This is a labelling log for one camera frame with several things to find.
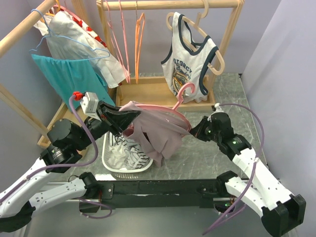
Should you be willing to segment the mauve tank top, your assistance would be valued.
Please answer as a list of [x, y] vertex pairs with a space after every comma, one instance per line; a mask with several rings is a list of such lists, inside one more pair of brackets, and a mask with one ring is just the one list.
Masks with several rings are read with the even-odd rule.
[[186, 123], [172, 115], [155, 110], [144, 110], [130, 101], [120, 111], [140, 111], [132, 127], [123, 132], [127, 139], [140, 144], [143, 152], [161, 167], [163, 159], [169, 159], [181, 147], [182, 138], [190, 135]]

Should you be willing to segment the orange plastic hanger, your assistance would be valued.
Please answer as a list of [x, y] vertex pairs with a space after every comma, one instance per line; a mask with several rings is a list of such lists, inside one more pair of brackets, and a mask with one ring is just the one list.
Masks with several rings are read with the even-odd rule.
[[136, 11], [136, 25], [135, 25], [135, 48], [134, 48], [134, 61], [135, 61], [135, 81], [139, 83], [139, 64], [143, 42], [143, 34], [145, 28], [145, 13], [138, 16], [138, 1], [135, 1]]

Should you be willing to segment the thin pink wire hanger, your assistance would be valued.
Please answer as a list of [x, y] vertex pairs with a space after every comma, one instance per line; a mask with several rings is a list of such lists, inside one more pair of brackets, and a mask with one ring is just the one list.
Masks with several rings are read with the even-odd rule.
[[111, 29], [111, 33], [110, 33], [111, 43], [113, 44], [113, 47], [114, 47], [115, 52], [116, 52], [116, 55], [118, 57], [118, 61], [119, 61], [120, 65], [121, 65], [121, 67], [122, 67], [122, 70], [123, 70], [124, 75], [125, 75], [125, 80], [126, 80], [126, 78], [127, 78], [127, 68], [125, 67], [124, 59], [123, 59], [121, 50], [119, 48], [119, 44], [118, 44], [118, 41], [117, 41], [117, 38], [116, 38], [116, 35], [115, 35], [115, 31], [114, 31], [114, 28], [113, 28], [112, 19], [111, 19], [111, 12], [110, 12], [110, 6], [109, 6], [107, 0], [105, 0], [104, 2], [106, 4], [107, 10], [108, 10], [109, 19], [107, 20], [107, 24], [108, 24], [109, 28]]

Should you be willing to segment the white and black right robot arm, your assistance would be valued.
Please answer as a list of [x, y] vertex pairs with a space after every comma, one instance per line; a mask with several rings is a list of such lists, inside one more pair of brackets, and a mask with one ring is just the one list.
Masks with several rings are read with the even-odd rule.
[[232, 171], [219, 175], [216, 191], [220, 196], [232, 195], [240, 199], [256, 212], [273, 237], [280, 237], [303, 223], [305, 199], [294, 195], [268, 170], [250, 143], [234, 132], [227, 113], [204, 116], [190, 133], [199, 140], [215, 142], [249, 179], [245, 183]]

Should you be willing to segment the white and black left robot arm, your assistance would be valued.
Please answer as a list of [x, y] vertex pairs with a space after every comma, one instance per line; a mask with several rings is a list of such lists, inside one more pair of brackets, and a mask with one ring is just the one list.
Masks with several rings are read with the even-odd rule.
[[89, 145], [96, 148], [96, 140], [107, 132], [121, 134], [140, 114], [140, 111], [120, 111], [101, 101], [96, 118], [80, 120], [80, 125], [69, 119], [55, 122], [47, 134], [50, 146], [24, 175], [0, 194], [1, 232], [14, 232], [26, 226], [36, 214], [69, 199], [96, 197], [100, 186], [90, 172], [49, 191], [41, 189], [71, 167], [83, 166], [78, 162], [82, 158], [80, 151]]

